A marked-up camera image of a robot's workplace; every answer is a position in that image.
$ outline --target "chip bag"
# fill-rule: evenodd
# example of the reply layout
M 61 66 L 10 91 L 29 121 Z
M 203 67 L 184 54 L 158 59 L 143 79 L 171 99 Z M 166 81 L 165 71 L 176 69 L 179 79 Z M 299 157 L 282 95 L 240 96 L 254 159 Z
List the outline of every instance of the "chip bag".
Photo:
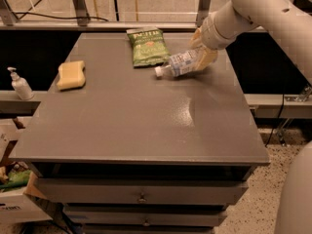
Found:
M 127 35 L 133 47 L 134 67 L 156 65 L 168 60 L 170 54 L 162 30 L 156 27 L 129 29 Z

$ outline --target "pump nozzle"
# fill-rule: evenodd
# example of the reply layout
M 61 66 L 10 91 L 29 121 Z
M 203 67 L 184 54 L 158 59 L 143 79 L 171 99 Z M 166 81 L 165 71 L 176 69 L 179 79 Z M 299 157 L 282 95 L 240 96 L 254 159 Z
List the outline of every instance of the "pump nozzle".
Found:
M 11 67 L 11 66 L 9 66 L 8 67 L 8 70 L 11 72 L 11 77 L 12 77 L 12 80 L 14 80 L 14 81 L 16 81 L 16 80 L 18 80 L 20 77 L 17 75 L 17 73 L 16 73 L 16 68 L 15 67 Z
M 17 69 L 16 69 L 15 67 L 11 67 L 11 66 L 8 67 L 8 70 L 9 70 L 11 73 L 17 71 Z

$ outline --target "soap dispenser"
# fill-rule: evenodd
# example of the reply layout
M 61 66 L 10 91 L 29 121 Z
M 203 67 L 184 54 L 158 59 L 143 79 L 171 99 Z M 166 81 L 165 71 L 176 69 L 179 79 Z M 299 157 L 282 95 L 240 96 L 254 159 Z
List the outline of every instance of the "soap dispenser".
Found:
M 23 100 L 28 100 L 33 98 L 34 94 L 27 83 L 27 81 L 19 77 L 16 73 L 16 68 L 14 67 L 8 67 L 8 70 L 11 72 L 12 77 L 12 87 L 17 92 L 18 96 Z

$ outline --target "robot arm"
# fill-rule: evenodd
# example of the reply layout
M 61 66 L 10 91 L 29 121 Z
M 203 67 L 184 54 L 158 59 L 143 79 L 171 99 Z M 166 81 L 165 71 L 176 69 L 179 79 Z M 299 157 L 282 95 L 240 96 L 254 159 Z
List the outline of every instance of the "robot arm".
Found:
M 210 49 L 224 49 L 259 25 L 312 83 L 312 17 L 293 0 L 231 0 L 204 20 L 202 42 Z

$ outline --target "sponge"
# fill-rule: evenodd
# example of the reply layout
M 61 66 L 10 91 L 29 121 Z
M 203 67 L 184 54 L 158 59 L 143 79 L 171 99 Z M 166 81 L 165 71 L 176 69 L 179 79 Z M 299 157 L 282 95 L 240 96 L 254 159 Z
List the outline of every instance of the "sponge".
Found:
M 85 63 L 82 60 L 62 63 L 58 68 L 58 89 L 68 90 L 83 87 L 86 82 L 84 68 Z

